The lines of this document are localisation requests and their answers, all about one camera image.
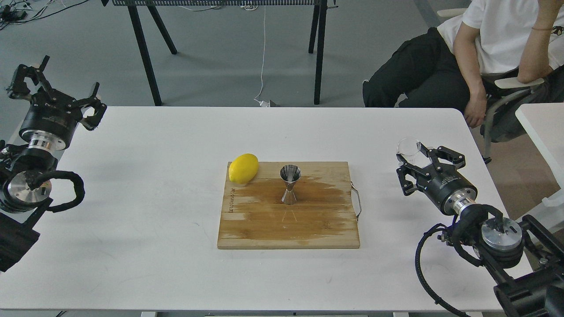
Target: wooden cutting board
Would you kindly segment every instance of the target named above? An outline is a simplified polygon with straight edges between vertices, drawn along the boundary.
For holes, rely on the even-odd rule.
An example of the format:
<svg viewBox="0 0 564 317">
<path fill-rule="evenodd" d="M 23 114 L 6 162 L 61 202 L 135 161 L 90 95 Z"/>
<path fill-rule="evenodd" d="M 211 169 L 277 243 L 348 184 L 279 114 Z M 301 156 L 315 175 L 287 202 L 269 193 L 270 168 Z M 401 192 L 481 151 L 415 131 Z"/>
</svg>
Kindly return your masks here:
<svg viewBox="0 0 564 317">
<path fill-rule="evenodd" d="M 286 164 L 301 169 L 294 205 L 281 200 L 286 186 L 280 169 Z M 257 175 L 245 185 L 230 182 L 227 173 L 217 247 L 358 249 L 349 164 L 260 162 Z"/>
</svg>

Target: white t-shirt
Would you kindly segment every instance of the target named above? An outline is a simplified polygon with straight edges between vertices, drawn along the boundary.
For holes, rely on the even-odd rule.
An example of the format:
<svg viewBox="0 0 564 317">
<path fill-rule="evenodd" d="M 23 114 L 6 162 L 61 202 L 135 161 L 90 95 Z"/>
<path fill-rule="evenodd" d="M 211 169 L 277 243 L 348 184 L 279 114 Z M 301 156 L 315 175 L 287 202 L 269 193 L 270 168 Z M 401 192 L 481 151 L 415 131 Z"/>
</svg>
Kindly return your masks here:
<svg viewBox="0 0 564 317">
<path fill-rule="evenodd" d="M 452 52 L 461 22 L 480 29 L 475 42 L 480 73 L 506 73 L 519 66 L 538 12 L 537 0 L 473 0 L 463 15 L 445 21 L 437 30 Z M 554 25 L 564 27 L 564 6 Z M 564 34 L 550 35 L 548 59 L 552 69 L 564 65 Z"/>
</svg>

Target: white desk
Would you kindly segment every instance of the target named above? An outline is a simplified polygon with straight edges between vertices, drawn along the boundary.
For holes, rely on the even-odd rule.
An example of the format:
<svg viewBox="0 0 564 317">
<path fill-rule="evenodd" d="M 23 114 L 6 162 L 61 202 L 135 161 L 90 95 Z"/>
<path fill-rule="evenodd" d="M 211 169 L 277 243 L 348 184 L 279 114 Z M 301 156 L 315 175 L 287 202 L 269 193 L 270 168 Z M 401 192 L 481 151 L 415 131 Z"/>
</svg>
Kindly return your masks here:
<svg viewBox="0 0 564 317">
<path fill-rule="evenodd" d="M 478 202 L 505 212 L 453 109 L 110 107 L 59 164 L 84 179 L 84 202 L 41 218 L 39 242 L 0 275 L 0 309 L 442 311 L 413 263 L 422 234 L 452 219 L 422 193 L 403 196 L 395 152 L 407 136 L 465 154 Z M 348 161 L 360 249 L 217 249 L 227 162 L 245 152 Z M 54 187 L 55 204 L 73 198 Z M 422 266 L 457 308 L 501 309 L 486 269 L 451 247 L 431 239 Z M 530 271 L 522 261 L 509 272 Z"/>
<path fill-rule="evenodd" d="M 524 104 L 515 115 L 547 161 L 560 190 L 531 209 L 550 232 L 564 228 L 564 103 Z"/>
</svg>

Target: black table leg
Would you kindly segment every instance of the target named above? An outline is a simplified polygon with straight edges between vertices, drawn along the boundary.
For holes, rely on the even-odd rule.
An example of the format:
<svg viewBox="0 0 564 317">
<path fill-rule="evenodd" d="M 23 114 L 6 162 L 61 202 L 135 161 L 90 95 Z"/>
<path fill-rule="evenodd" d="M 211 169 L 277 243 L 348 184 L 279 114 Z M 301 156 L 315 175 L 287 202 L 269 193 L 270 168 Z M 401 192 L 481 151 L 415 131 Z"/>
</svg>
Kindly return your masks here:
<svg viewBox="0 0 564 317">
<path fill-rule="evenodd" d="M 323 68 L 323 46 L 325 45 L 325 22 L 327 20 L 327 0 L 321 0 L 319 7 L 319 34 L 318 34 L 318 55 L 315 66 L 315 91 L 314 104 L 319 104 L 321 95 L 321 70 Z"/>
<path fill-rule="evenodd" d="M 153 71 L 153 66 L 151 65 L 151 58 L 149 57 L 149 50 L 147 49 L 147 43 L 145 42 L 145 36 L 143 35 L 143 28 L 141 27 L 141 21 L 139 20 L 139 12 L 135 6 L 127 6 L 127 9 L 129 10 L 129 16 L 131 17 L 133 31 L 135 31 L 135 38 L 137 39 L 137 45 L 139 46 L 143 66 L 145 66 L 145 72 L 147 74 L 147 80 L 149 81 L 149 87 L 151 88 L 151 94 L 153 95 L 153 101 L 155 102 L 155 105 L 162 105 L 161 95 L 158 93 L 157 80 L 155 79 L 155 73 Z"/>
<path fill-rule="evenodd" d="M 310 48 L 308 52 L 314 52 L 315 33 L 317 33 L 317 25 L 319 24 L 319 5 L 314 6 L 314 18 L 311 20 Z"/>
<path fill-rule="evenodd" d="M 178 51 L 176 50 L 176 47 L 174 47 L 173 40 L 170 38 L 169 32 L 166 30 L 165 24 L 162 22 L 157 8 L 155 6 L 148 6 L 147 8 L 153 16 L 153 20 L 155 20 L 158 30 L 161 31 L 162 37 L 165 39 L 166 45 L 168 45 L 170 52 L 175 55 Z"/>
</svg>

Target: floor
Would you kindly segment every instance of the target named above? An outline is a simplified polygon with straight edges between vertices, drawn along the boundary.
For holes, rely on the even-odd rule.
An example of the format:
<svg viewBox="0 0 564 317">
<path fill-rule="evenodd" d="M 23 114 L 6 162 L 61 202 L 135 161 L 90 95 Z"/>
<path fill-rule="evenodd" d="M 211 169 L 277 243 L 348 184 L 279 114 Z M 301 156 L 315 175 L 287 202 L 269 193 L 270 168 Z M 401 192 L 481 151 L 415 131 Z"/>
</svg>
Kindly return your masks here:
<svg viewBox="0 0 564 317">
<path fill-rule="evenodd" d="M 0 5 L 8 2 L 1 0 Z M 327 17 L 321 105 L 313 104 L 315 54 L 307 53 L 310 8 L 261 6 L 245 11 L 222 7 L 193 12 L 180 7 L 159 7 L 179 51 L 176 56 L 168 51 L 148 11 L 140 7 L 139 13 L 162 101 L 167 106 L 258 107 L 254 100 L 257 99 L 272 100 L 281 107 L 362 107 L 362 80 L 369 78 L 404 40 L 440 23 L 434 15 L 436 10 L 465 6 L 468 2 L 337 1 L 339 7 L 329 10 Z M 46 0 L 31 1 L 36 10 L 45 3 Z M 45 14 L 77 3 L 78 0 L 57 0 Z M 2 86 L 10 83 L 18 64 L 40 63 L 45 55 L 51 57 L 45 76 L 54 88 L 68 95 L 84 98 L 98 81 L 99 95 L 109 106 L 153 105 L 124 7 L 111 3 L 103 7 L 98 1 L 89 1 L 40 21 L 9 25 L 0 31 Z M 27 112 L 27 102 L 0 94 L 0 104 L 0 138 L 13 139 Z M 472 133 L 481 149 L 482 137 L 477 130 Z M 550 169 L 526 135 L 494 144 L 492 158 L 487 167 L 512 218 L 558 190 Z M 54 317 L 58 313 L 0 310 L 1 317 Z M 416 315 L 450 314 L 411 314 Z M 64 316 L 115 317 L 139 313 L 69 311 Z M 188 315 L 168 312 L 160 316 Z"/>
</svg>

